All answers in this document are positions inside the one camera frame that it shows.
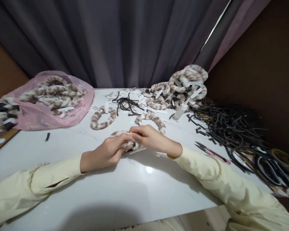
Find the plastic bottle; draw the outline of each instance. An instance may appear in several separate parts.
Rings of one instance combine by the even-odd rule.
[[[173,119],[174,120],[178,120],[179,118],[181,118],[181,116],[184,114],[184,112],[187,110],[187,103],[189,102],[189,98],[187,98],[187,100],[184,102],[184,104],[182,104],[178,110],[176,111],[176,113],[173,115]]]

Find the table surface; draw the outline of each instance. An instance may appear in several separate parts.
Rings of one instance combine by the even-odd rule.
[[[91,106],[105,105],[104,95],[118,89],[96,89]],[[55,163],[94,150],[115,131],[135,126],[135,116],[119,112],[119,117],[104,130],[90,128],[89,111],[77,126],[51,131],[19,132],[0,150],[0,181],[19,171],[33,169],[41,162]],[[157,115],[168,119],[174,110]],[[103,115],[103,122],[109,115]],[[143,121],[143,125],[152,121]],[[213,144],[201,134],[186,116],[177,122],[165,122],[166,136],[192,150],[202,152],[195,141],[206,145],[225,158],[224,147]],[[243,173],[234,164],[232,169],[252,180],[267,192],[271,190],[257,176]],[[162,218],[211,208],[222,203],[176,162],[157,157],[144,150],[124,154],[115,167],[93,171],[54,191],[34,209],[11,219],[0,230],[88,230],[115,229]]]

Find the cream long-sleeve top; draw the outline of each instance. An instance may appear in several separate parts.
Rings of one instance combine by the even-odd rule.
[[[79,177],[80,159],[81,155],[56,164],[41,164],[34,170],[20,171],[4,179],[0,183],[0,225]],[[220,160],[185,147],[180,157],[171,159],[226,205],[231,215],[226,230],[289,230],[289,213],[278,200]],[[173,218],[126,230],[129,229],[182,230]]]

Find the plastic bag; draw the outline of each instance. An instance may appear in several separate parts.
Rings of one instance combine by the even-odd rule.
[[[58,75],[70,83],[73,83],[79,89],[87,90],[87,94],[79,105],[77,105],[64,118],[53,115],[50,107],[42,103],[21,102],[19,96],[24,92],[38,88],[49,76]],[[44,71],[37,74],[33,79],[29,80],[25,85],[7,94],[13,97],[15,102],[20,105],[22,113],[18,117],[18,124],[14,127],[24,131],[48,130],[55,128],[71,127],[80,123],[85,117],[94,98],[94,88],[72,75],[68,75],[61,71]]]

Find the hand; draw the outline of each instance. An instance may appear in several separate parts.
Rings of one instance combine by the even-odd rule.
[[[121,148],[120,146],[125,141],[135,142],[135,139],[131,135],[123,133],[118,137],[105,139],[94,151],[84,152],[80,160],[80,172],[85,173],[94,169],[116,165],[122,152],[132,148],[132,146],[127,146],[125,149]]]
[[[181,144],[167,138],[151,125],[131,127],[130,134],[144,146],[173,157],[182,155]]]

